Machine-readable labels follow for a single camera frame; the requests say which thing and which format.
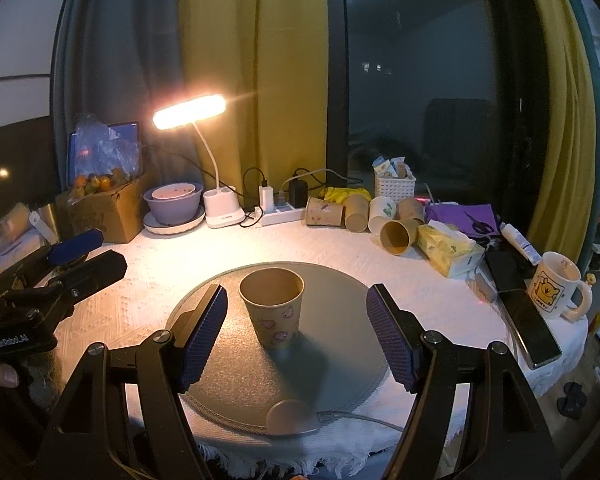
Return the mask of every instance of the table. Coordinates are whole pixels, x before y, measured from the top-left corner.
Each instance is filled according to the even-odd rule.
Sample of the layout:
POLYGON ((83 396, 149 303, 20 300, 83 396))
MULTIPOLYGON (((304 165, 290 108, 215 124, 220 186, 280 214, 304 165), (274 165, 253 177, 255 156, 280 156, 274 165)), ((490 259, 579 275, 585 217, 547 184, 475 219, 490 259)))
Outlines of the table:
MULTIPOLYGON (((454 343, 485 348, 493 340, 502 340, 512 345, 496 308, 480 301, 464 277, 444 278, 415 248, 403 256, 391 256, 369 233, 309 228, 302 221, 216 230, 202 224, 192 232, 167 238, 143 231, 129 244, 108 248, 125 255, 126 277, 78 304, 74 315, 58 326, 65 380, 90 343, 102 341, 110 348, 137 344, 163 328, 177 303, 196 285, 228 269, 270 261, 315 263, 346 272, 368 286, 384 283, 398 306, 412 311, 425 330, 438 330, 454 343)), ((522 369, 538 396, 575 368, 587 336, 586 320, 572 324, 557 319, 548 324, 562 357, 529 370, 520 353, 522 369)), ((134 386, 127 387, 127 398, 130 416, 140 419, 134 386)), ((464 425, 467 398, 468 385, 460 384, 448 440, 464 425)), ((388 373, 356 412, 403 426, 413 399, 388 373)), ((341 419, 311 436, 271 440, 225 429, 188 405, 184 408, 205 457, 220 458, 229 474, 242 478, 255 473, 258 460, 269 466, 294 466, 306 474, 323 462, 338 476, 355 474, 365 465, 369 452, 388 449, 399 438, 397 431, 379 424, 341 419)))

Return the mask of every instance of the kraft paper cup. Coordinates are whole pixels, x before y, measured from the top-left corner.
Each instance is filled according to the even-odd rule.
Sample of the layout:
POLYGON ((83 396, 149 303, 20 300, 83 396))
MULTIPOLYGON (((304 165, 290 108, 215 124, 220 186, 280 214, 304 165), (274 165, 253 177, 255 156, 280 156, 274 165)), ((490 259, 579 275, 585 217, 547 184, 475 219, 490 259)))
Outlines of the kraft paper cup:
POLYGON ((344 225, 352 233, 366 230, 369 220, 369 202, 358 193, 351 194, 344 200, 344 225))
POLYGON ((264 348, 286 348, 298 335, 304 280, 292 270, 266 267, 240 282, 240 297, 264 348))
POLYGON ((424 207, 415 198, 405 198, 398 204, 398 218, 408 220, 413 218, 418 224, 424 224, 424 207))
POLYGON ((413 218, 406 220, 389 220, 380 231, 380 243, 385 250, 399 256, 411 247, 418 238, 418 221, 413 218))
POLYGON ((393 220, 397 211, 393 198, 376 196, 369 204, 369 230, 378 236, 382 226, 389 220, 393 220))
POLYGON ((315 196, 310 196, 306 203, 304 221, 307 225, 326 225, 340 227, 344 206, 334 202, 325 202, 315 196))

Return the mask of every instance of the hand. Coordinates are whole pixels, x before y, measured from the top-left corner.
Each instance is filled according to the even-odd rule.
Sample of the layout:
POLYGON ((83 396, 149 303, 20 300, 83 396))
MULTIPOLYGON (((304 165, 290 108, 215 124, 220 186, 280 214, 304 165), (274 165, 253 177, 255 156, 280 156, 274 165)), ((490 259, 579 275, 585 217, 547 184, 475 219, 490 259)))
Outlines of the hand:
POLYGON ((0 363, 0 386, 3 388, 15 388, 20 383, 18 373, 12 366, 0 363))

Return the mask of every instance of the lamp light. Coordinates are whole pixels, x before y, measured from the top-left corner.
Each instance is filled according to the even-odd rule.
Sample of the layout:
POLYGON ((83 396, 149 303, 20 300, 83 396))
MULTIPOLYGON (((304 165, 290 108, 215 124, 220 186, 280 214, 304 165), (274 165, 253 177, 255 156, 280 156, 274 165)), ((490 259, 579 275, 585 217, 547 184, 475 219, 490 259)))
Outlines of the lamp light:
POLYGON ((192 124, 205 145, 206 152, 211 158, 216 173, 216 188, 205 191, 202 199, 205 202, 206 224, 211 228, 225 227, 244 220, 244 211, 238 203, 235 189, 227 186, 220 187, 220 175, 216 158, 211 152, 205 137, 202 135, 196 121, 215 117, 226 110, 226 102, 220 94, 201 96, 191 101, 159 110, 154 114, 154 124, 159 130, 167 130, 192 124))

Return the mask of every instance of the purple bowl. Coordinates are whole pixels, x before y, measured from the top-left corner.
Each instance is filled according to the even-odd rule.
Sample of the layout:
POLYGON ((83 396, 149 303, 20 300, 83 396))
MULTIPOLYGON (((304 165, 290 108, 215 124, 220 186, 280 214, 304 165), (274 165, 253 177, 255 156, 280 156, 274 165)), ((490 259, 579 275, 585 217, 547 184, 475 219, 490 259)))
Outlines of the purple bowl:
POLYGON ((166 226, 181 225, 191 220, 198 211, 203 187, 202 184, 197 183, 195 183, 195 186, 195 192, 169 199, 155 199, 153 192, 158 188, 154 187, 144 194, 144 201, 148 203, 154 218, 161 224, 166 226))

